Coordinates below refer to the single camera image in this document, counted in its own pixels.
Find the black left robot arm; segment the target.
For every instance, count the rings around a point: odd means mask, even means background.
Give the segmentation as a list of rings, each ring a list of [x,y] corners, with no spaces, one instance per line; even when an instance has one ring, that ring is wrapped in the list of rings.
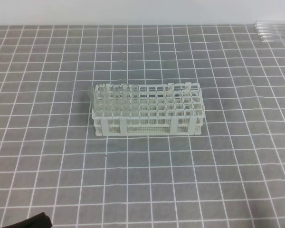
[[[53,224],[45,212],[39,213],[29,219],[3,228],[51,228]]]

